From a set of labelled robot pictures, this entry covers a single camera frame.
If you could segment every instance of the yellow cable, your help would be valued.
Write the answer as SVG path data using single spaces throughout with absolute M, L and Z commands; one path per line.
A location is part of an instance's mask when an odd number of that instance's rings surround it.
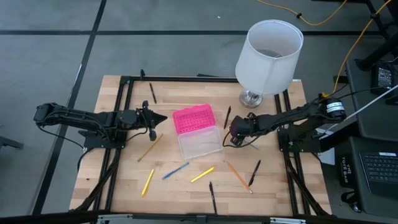
M 280 8 L 280 9 L 288 10 L 289 12 L 291 12 L 291 13 L 293 13 L 293 14 L 295 14 L 295 15 L 298 15 L 297 12 L 295 12 L 295 11 L 293 11 L 292 9 L 289 9 L 289 8 L 287 8 L 287 7 L 278 6 L 278 5 L 275 5 L 275 4 L 268 3 L 268 2 L 263 2 L 263 1 L 261 1 L 261 0 L 257 0 L 257 1 L 258 1 L 258 2 L 261 2 L 261 3 L 263 3 L 263 4 L 266 4 L 266 5 L 268 5 L 268 6 L 274 6 L 274 7 Z M 345 0 L 345 1 L 341 4 L 341 6 L 340 6 L 332 15 L 330 15 L 327 19 L 325 19 L 324 21 L 319 22 L 319 23 L 317 23 L 317 24 L 313 24 L 313 23 L 311 23 L 311 22 L 309 22 L 309 21 L 306 21 L 306 20 L 303 18 L 303 16 L 300 16 L 300 19 L 303 20 L 306 24 L 308 24 L 308 25 L 310 25 L 310 26 L 319 26 L 319 25 L 322 25 L 322 24 L 324 24 L 325 22 L 327 22 L 329 19 L 331 19 L 331 18 L 344 6 L 344 4 L 346 4 L 346 2 L 347 2 L 347 0 Z
M 380 11 L 381 11 L 389 2 L 391 2 L 391 1 L 392 1 L 392 0 L 388 0 L 386 3 L 384 3 L 384 4 L 380 7 L 380 9 L 377 10 L 376 15 L 379 14 Z M 344 61 L 343 61 L 343 63 L 341 64 L 340 70 L 339 70 L 339 72 L 338 72 L 338 74 L 337 74 L 336 83 L 335 83 L 335 87 L 334 87 L 334 89 L 333 89 L 333 93 L 336 91 L 338 79 L 339 79 L 339 77 L 340 77 L 340 75 L 341 75 L 341 72 L 343 71 L 344 65 L 345 65 L 345 63 L 347 62 L 349 55 L 351 54 L 351 52 L 353 51 L 353 49 L 355 48 L 355 46 L 356 46 L 356 44 L 359 42 L 359 40 L 361 40 L 363 34 L 364 34 L 365 31 L 368 29 L 368 27 L 371 25 L 372 21 L 373 21 L 373 19 L 371 19 L 371 20 L 368 22 L 368 24 L 366 24 L 365 28 L 362 30 L 361 35 L 359 35 L 358 39 L 356 39 L 356 42 L 353 44 L 353 46 L 351 47 L 351 49 L 348 51 L 346 57 L 344 58 Z

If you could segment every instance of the blue pencil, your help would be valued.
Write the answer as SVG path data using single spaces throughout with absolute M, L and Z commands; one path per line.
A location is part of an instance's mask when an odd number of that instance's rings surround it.
M 180 169 L 186 167 L 188 164 L 189 164 L 189 162 L 187 162 L 186 164 L 184 164 L 184 165 L 180 166 L 179 168 L 173 170 L 172 172 L 169 172 L 168 174 L 166 174 L 166 175 L 162 178 L 162 180 L 164 180 L 164 179 L 170 177 L 172 174 L 174 174 L 175 172 L 179 171 Z

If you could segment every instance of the white lampshade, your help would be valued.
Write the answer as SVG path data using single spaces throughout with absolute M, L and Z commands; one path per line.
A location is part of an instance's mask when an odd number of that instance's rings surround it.
M 303 45 L 303 34 L 288 22 L 261 21 L 246 37 L 235 73 L 251 93 L 268 96 L 287 89 Z

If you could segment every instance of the wooden tabletop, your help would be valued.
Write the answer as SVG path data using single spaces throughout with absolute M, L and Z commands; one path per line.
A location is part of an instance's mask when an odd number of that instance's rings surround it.
M 112 111 L 118 92 L 120 76 L 104 76 L 99 91 L 95 112 Z M 148 135 L 139 135 L 129 141 L 122 150 L 121 160 L 114 189 L 111 210 L 126 213 L 213 213 L 213 204 L 209 191 L 212 181 L 215 200 L 220 215 L 279 215 L 290 216 L 289 188 L 282 153 L 279 151 L 275 132 L 260 137 L 250 146 L 235 149 L 226 147 L 203 157 L 190 159 L 190 164 L 168 179 L 165 174 L 180 167 L 183 160 L 177 141 L 172 113 L 176 110 L 209 103 L 215 114 L 221 137 L 228 107 L 231 106 L 229 123 L 236 116 L 245 117 L 250 111 L 255 114 L 276 114 L 274 97 L 264 98 L 261 105 L 249 110 L 240 105 L 238 83 L 205 82 L 152 82 L 157 98 L 154 103 L 149 82 L 134 82 L 130 109 L 140 108 L 144 100 L 149 101 L 149 109 L 169 118 L 156 127 L 157 135 L 163 137 L 140 161 L 137 159 L 148 150 L 152 142 Z M 302 84 L 292 82 L 288 89 L 292 108 L 305 103 Z M 130 131 L 132 136 L 137 131 Z M 95 149 L 81 162 L 70 208 L 79 206 L 98 182 L 104 149 Z M 229 169 L 225 161 L 237 170 L 246 181 L 261 159 L 261 165 L 251 186 L 250 194 Z M 317 202 L 327 212 L 331 212 L 322 169 L 319 161 L 309 153 L 301 153 L 305 183 Z M 215 171 L 194 183 L 190 180 L 215 166 Z M 150 171 L 155 169 L 147 194 L 141 197 Z M 103 190 L 100 208 L 104 207 L 108 186 Z M 301 197 L 296 186 L 299 210 L 302 212 Z

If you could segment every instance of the keyboard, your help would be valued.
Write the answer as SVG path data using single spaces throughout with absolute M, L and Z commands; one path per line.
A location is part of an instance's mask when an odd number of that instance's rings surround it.
M 368 182 L 398 184 L 398 156 L 391 152 L 362 152 Z

